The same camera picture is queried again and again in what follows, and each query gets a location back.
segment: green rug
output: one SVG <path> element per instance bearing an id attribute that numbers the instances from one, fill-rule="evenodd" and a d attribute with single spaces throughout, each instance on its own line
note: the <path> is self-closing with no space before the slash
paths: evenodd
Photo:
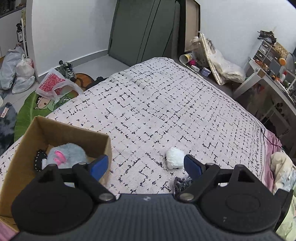
<path id="1" fill-rule="evenodd" d="M 35 91 L 32 92 L 25 100 L 24 105 L 17 115 L 14 141 L 16 142 L 26 132 L 35 116 L 47 116 L 76 96 L 77 92 L 71 91 L 70 93 L 64 95 L 59 102 L 54 104 L 53 100 L 44 98 L 36 94 Z"/>

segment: gray plush toy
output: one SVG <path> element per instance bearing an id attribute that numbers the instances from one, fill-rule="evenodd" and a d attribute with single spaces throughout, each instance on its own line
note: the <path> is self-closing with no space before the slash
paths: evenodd
<path id="1" fill-rule="evenodd" d="M 87 162 L 85 151 L 78 145 L 68 143 L 65 145 L 52 148 L 47 156 L 43 159 L 42 169 L 48 164 L 57 164 L 59 168 L 72 168 L 79 162 Z"/>

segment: white crumpled paper ball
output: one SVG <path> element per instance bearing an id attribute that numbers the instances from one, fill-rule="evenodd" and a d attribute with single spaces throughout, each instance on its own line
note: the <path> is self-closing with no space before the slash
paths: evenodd
<path id="1" fill-rule="evenodd" d="M 166 152 L 168 169 L 181 168 L 184 166 L 185 153 L 175 147 L 171 147 Z"/>

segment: gray ribbed surface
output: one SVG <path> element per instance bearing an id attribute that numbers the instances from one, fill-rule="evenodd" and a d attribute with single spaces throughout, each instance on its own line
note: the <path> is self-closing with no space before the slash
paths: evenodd
<path id="1" fill-rule="evenodd" d="M 223 232 L 208 224 L 194 205 L 179 203 L 170 194 L 122 194 L 117 202 L 100 205 L 87 223 L 72 232 L 56 236 L 20 233 L 13 240 L 273 241 L 282 239 L 271 231 L 250 236 Z"/>

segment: bed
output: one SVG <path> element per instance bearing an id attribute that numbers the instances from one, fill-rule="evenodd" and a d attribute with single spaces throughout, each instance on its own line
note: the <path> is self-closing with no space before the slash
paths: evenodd
<path id="1" fill-rule="evenodd" d="M 202 163 L 248 167 L 272 183 L 272 133 L 241 105 L 201 76 L 168 58 L 153 58 L 113 74 L 48 118 L 107 133 L 113 161 L 107 188 L 119 193 L 168 193 L 175 176 L 166 150 L 177 147 Z M 0 185 L 18 140 L 0 157 Z"/>

